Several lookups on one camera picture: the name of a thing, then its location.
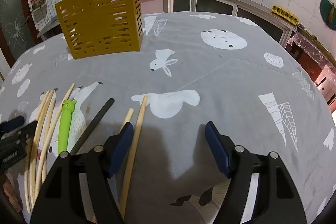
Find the black bracket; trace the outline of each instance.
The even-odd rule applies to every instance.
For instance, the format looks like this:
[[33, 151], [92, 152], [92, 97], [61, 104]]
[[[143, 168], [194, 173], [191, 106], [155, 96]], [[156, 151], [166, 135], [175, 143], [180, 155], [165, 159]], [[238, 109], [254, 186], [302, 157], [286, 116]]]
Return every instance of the black bracket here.
[[30, 223], [85, 224], [79, 173], [86, 173], [93, 209], [99, 224], [124, 224], [107, 178], [118, 172], [132, 143], [133, 126], [125, 124], [118, 135], [88, 153], [70, 155], [64, 151], [51, 167], [37, 197]]
[[251, 154], [220, 135], [212, 122], [206, 124], [205, 136], [219, 170], [231, 178], [214, 224], [240, 223], [253, 173], [259, 173], [259, 183], [252, 219], [246, 224], [307, 224], [300, 196], [278, 153]]
[[37, 121], [22, 127], [24, 123], [22, 116], [0, 123], [0, 137], [4, 137], [0, 140], [0, 174], [26, 157], [26, 141], [35, 135]]

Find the kitchen counter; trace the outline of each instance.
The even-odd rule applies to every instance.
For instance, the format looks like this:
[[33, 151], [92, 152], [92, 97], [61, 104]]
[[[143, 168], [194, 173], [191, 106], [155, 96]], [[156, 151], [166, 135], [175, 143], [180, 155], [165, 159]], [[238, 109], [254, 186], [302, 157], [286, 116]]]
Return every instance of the kitchen counter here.
[[[227, 0], [229, 2], [234, 2], [236, 3], [239, 7], [242, 7], [244, 9], [247, 9], [247, 10], [255, 10], [258, 9], [258, 10], [261, 10], [261, 12], [266, 12], [267, 14], [269, 14], [269, 17], [272, 18], [273, 21], [277, 22], [278, 24], [282, 24], [282, 25], [285, 25], [287, 28], [289, 28], [290, 30], [292, 30], [293, 32], [296, 32], [296, 27], [293, 27], [291, 24], [287, 23], [286, 21], [282, 20], [281, 18], [279, 18], [278, 16], [276, 15], [273, 15], [272, 14], [272, 11], [265, 7], [265, 6], [262, 6], [261, 4], [258, 4], [254, 1], [251, 1], [251, 0]], [[40, 37], [42, 36], [43, 34], [45, 34], [46, 32], [48, 32], [49, 30], [51, 30], [52, 28], [56, 27], [59, 25], [59, 22], [57, 19], [53, 20], [53, 21], [50, 21], [37, 35], [37, 37]]]

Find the yellow utensil holder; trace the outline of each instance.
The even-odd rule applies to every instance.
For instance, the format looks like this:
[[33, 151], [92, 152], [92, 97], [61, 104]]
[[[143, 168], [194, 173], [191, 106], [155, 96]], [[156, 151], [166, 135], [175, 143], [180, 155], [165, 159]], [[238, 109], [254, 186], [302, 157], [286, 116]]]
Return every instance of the yellow utensil holder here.
[[73, 58], [140, 51], [140, 0], [62, 0], [55, 8]]

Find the table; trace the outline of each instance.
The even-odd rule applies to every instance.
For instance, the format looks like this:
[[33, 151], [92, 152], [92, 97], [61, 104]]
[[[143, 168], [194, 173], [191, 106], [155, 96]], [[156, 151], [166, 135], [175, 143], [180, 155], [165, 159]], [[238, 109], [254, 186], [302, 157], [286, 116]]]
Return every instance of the table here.
[[[107, 99], [115, 98], [82, 147], [86, 152], [118, 133], [130, 107], [135, 109], [135, 125], [147, 94], [127, 223], [212, 223], [229, 180], [219, 172], [205, 140], [208, 121], [251, 153], [277, 151], [311, 223], [336, 188], [336, 149], [335, 124], [308, 74], [248, 19], [198, 12], [143, 19], [140, 52], [74, 60], [60, 34], [22, 54], [0, 91], [2, 121], [18, 114], [32, 120], [43, 92], [56, 89], [59, 105], [75, 83], [71, 97], [77, 100], [76, 115], [83, 115], [86, 124], [73, 128], [71, 146]], [[57, 134], [55, 130], [48, 169], [55, 160]], [[109, 181], [115, 198], [120, 196], [123, 168]], [[29, 221], [23, 169], [20, 162], [10, 172]], [[201, 207], [197, 201], [211, 187], [212, 200]], [[88, 203], [87, 189], [82, 190]], [[190, 197], [176, 201], [184, 196]], [[244, 220], [251, 217], [251, 196]], [[92, 209], [86, 212], [90, 219]]]

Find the cabinet door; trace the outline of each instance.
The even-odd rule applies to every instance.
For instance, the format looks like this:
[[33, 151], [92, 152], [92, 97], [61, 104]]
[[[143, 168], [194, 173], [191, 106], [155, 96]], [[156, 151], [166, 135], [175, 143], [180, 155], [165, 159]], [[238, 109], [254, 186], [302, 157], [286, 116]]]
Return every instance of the cabinet door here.
[[273, 37], [276, 42], [280, 42], [283, 34], [283, 30], [278, 28], [277, 26], [273, 25], [272, 23], [268, 22], [267, 20], [254, 15], [246, 10], [241, 8], [238, 9], [237, 12], [238, 17], [248, 18], [249, 20], [253, 21], [257, 24], [260, 28], [262, 28], [269, 36]]
[[190, 0], [174, 0], [173, 12], [190, 11]]
[[233, 6], [217, 0], [196, 0], [196, 12], [232, 15]]

